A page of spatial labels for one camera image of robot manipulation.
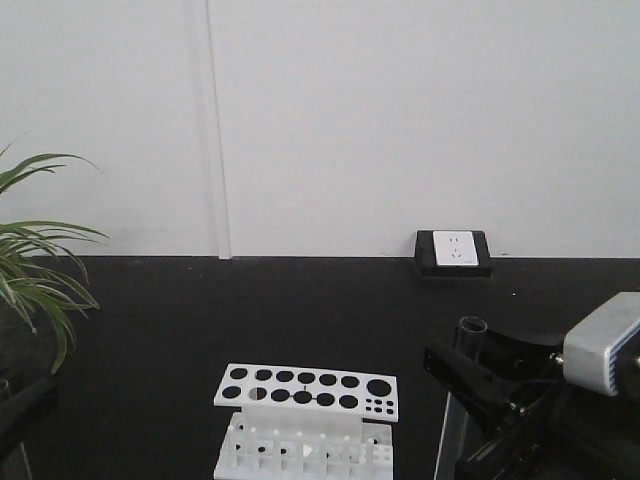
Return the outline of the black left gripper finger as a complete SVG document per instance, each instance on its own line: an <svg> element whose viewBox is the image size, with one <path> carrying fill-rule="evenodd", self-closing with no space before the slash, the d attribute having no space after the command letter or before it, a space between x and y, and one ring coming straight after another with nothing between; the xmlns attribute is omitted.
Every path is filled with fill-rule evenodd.
<svg viewBox="0 0 640 480"><path fill-rule="evenodd" d="M27 430L44 420L57 407L54 381L40 379L1 403L1 452L11 452Z"/></svg>

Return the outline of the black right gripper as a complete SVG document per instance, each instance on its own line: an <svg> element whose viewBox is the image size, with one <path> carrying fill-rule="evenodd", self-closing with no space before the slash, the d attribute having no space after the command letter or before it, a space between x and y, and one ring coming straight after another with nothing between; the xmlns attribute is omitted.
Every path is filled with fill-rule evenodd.
<svg viewBox="0 0 640 480"><path fill-rule="evenodd" d="M458 460L458 478L638 478L638 370L622 375L614 397L574 386L559 379L556 357L563 342L561 333L489 329L483 366L442 342L425 347L424 369L459 401L484 437Z"/></svg>

